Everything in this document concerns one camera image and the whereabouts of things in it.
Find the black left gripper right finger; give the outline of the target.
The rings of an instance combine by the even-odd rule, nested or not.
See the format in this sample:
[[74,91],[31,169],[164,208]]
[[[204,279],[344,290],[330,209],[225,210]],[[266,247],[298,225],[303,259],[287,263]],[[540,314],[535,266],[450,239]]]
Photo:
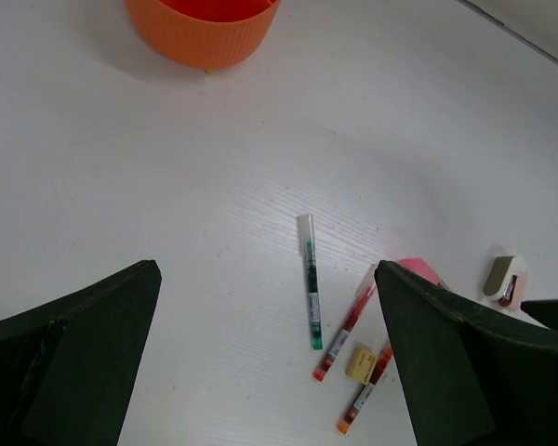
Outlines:
[[418,444],[558,445],[558,299],[520,321],[393,261],[375,281]]

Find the orange gel pen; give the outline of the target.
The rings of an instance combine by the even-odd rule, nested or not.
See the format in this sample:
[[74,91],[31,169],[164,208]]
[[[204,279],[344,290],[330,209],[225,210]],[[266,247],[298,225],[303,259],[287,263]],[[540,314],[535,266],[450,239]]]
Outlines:
[[353,403],[350,405],[349,409],[338,421],[337,430],[339,431],[339,433],[345,435],[348,432],[357,415],[361,412],[364,405],[367,403],[379,379],[383,376],[389,362],[392,359],[392,355],[393,352],[391,343],[389,341],[386,341],[378,355],[377,362],[372,374],[369,377],[368,383],[362,386],[361,390],[358,392],[357,397],[353,400]]

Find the yellow rubber eraser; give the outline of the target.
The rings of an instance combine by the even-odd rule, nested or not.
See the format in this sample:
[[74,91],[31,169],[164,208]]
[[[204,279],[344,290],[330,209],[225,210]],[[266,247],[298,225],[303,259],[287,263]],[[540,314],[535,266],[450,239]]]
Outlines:
[[345,368],[346,376],[362,385],[368,384],[378,358],[377,351],[366,345],[356,344]]

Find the green gel pen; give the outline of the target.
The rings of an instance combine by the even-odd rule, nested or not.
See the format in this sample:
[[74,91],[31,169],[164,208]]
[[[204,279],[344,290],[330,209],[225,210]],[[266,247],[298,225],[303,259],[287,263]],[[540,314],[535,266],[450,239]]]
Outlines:
[[317,262],[313,215],[305,214],[297,218],[299,226],[300,251],[304,262],[309,324],[313,350],[323,349],[322,319],[318,291]]

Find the red gel pen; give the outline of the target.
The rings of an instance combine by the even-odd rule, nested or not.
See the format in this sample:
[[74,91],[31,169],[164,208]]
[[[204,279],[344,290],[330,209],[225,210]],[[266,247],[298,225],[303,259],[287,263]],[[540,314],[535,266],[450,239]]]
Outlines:
[[347,317],[345,318],[345,321],[341,325],[326,354],[313,371],[312,378],[315,379],[317,382],[324,381],[327,372],[334,364],[337,356],[341,352],[349,336],[352,334],[353,328],[359,321],[367,303],[369,302],[372,295],[375,293],[377,286],[374,279],[374,271],[376,270],[377,266],[377,263],[370,265],[366,275],[364,276],[361,284],[359,285],[355,293],[354,302]]

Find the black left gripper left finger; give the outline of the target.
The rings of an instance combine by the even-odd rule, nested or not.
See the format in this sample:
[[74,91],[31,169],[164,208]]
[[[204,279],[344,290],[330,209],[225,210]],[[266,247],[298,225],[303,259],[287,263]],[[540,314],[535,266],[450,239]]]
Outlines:
[[142,260],[0,321],[0,445],[115,445],[161,287]]

